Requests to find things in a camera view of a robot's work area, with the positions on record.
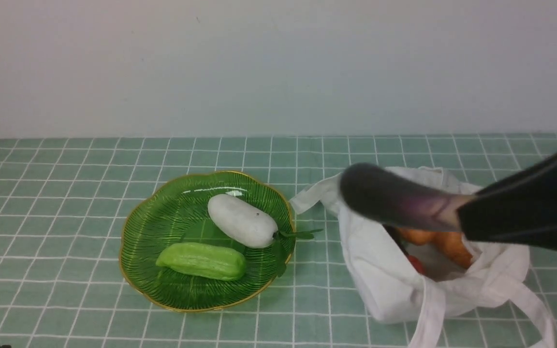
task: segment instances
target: red tomato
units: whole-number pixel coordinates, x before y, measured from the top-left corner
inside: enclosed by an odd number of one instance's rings
[[[420,262],[419,259],[415,258],[415,256],[412,256],[412,255],[408,255],[407,259],[410,260],[411,265],[414,266],[414,268],[416,269],[416,271],[418,273],[420,273],[421,275],[424,275],[425,268],[423,267],[423,264]]]

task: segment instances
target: gold rim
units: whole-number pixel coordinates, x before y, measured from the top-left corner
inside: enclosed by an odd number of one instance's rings
[[[238,172],[236,170],[218,170],[216,172],[211,172],[211,173],[207,173],[207,174],[186,174],[186,175],[182,175],[179,176],[175,179],[169,180],[166,183],[164,183],[161,187],[159,187],[159,189],[156,190],[156,192],[154,192],[152,194],[152,196],[149,196],[148,198],[146,198],[145,200],[143,200],[141,203],[138,203],[137,206],[130,212],[130,214],[128,214],[128,216],[126,216],[126,221],[124,221],[124,227],[122,227],[122,234],[121,234],[121,243],[119,246],[119,257],[117,258],[117,262],[119,264],[119,271],[122,273],[122,275],[124,276],[124,279],[126,280],[126,282],[128,283],[128,285],[130,285],[134,290],[136,290],[138,293],[140,293],[141,295],[143,295],[143,297],[145,297],[146,299],[148,299],[148,301],[152,302],[153,304],[155,304],[156,306],[159,306],[165,310],[169,310],[169,311],[176,311],[179,313],[195,313],[195,312],[203,312],[203,311],[213,311],[213,310],[223,310],[225,308],[230,308],[232,306],[236,306],[239,304],[242,304],[243,302],[246,302],[250,299],[252,299],[253,297],[256,297],[257,295],[259,295],[259,293],[261,293],[261,291],[264,291],[267,287],[270,286],[270,284],[272,284],[272,282],[274,282],[274,280],[276,280],[276,275],[274,275],[274,277],[272,277],[272,279],[268,280],[267,283],[265,283],[264,286],[262,286],[259,290],[255,291],[252,295],[250,295],[249,297],[246,297],[245,299],[239,300],[238,302],[234,302],[232,304],[226,304],[224,306],[216,306],[216,307],[211,307],[211,308],[204,308],[201,310],[186,310],[186,309],[182,309],[182,308],[175,308],[175,307],[169,307],[169,306],[165,306],[163,304],[161,304],[160,302],[157,302],[155,300],[153,300],[151,297],[149,297],[145,292],[141,291],[141,289],[139,289],[138,287],[136,287],[131,280],[128,278],[128,275],[126,275],[126,273],[124,272],[124,267],[122,267],[122,251],[124,250],[124,230],[126,229],[126,225],[128,225],[128,219],[130,218],[130,216],[132,215],[132,212],[137,210],[139,207],[141,207],[142,205],[144,205],[145,203],[147,203],[148,201],[152,200],[152,198],[154,198],[156,196],[156,194],[166,185],[169,185],[171,183],[173,183],[176,180],[181,180],[183,178],[188,178],[190,176],[210,176],[210,175],[214,175],[214,174],[220,174],[220,173],[235,173],[235,174],[240,174],[243,175],[249,179],[251,179],[252,181],[255,181],[257,184],[262,185],[264,187],[267,187],[269,189],[271,189],[272,191],[278,193],[278,195],[281,197],[281,200],[283,200],[283,202],[285,202],[285,205],[287,206],[287,212],[289,214],[289,224],[292,227],[292,230],[294,232],[296,232],[296,224],[293,221],[293,214],[292,214],[292,209],[291,209],[291,205],[289,204],[289,201],[287,200],[287,198],[285,198],[285,195],[282,194],[279,190],[277,190],[276,188],[271,187],[268,184],[265,184],[259,180],[257,180],[256,178],[250,176],[249,174],[245,174],[243,172]],[[289,261],[292,259],[292,255],[293,255],[293,250],[290,251],[289,255],[287,255],[287,259],[285,260],[285,264],[288,264]]]

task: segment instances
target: green vegetable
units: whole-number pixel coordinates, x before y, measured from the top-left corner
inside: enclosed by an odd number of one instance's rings
[[[184,242],[164,249],[156,266],[169,267],[189,276],[238,280],[246,271],[246,258],[230,247]]]

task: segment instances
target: white cloth bag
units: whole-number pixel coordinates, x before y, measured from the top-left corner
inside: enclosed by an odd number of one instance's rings
[[[442,168],[385,169],[448,192],[471,194],[480,189],[458,181]],[[524,311],[542,336],[531,348],[555,348],[553,317],[523,284],[530,265],[527,246],[464,239],[473,255],[473,265],[467,271],[433,247],[409,247],[408,252],[427,269],[428,276],[420,275],[380,223],[354,213],[342,202],[339,176],[299,192],[290,200],[292,208],[302,214],[321,202],[338,218],[345,264],[370,315],[382,323],[418,321],[409,348],[434,348],[444,317],[456,317],[478,306],[494,308],[509,300]]]

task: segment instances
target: green stem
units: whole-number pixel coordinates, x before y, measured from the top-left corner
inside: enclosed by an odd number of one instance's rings
[[[320,232],[323,231],[323,229],[316,229],[316,230],[310,230],[310,231],[304,231],[304,232],[295,232],[295,233],[289,233],[289,232],[285,232],[285,231],[279,231],[281,236],[284,236],[285,238],[300,238],[300,239],[313,239],[313,234],[315,232]]]

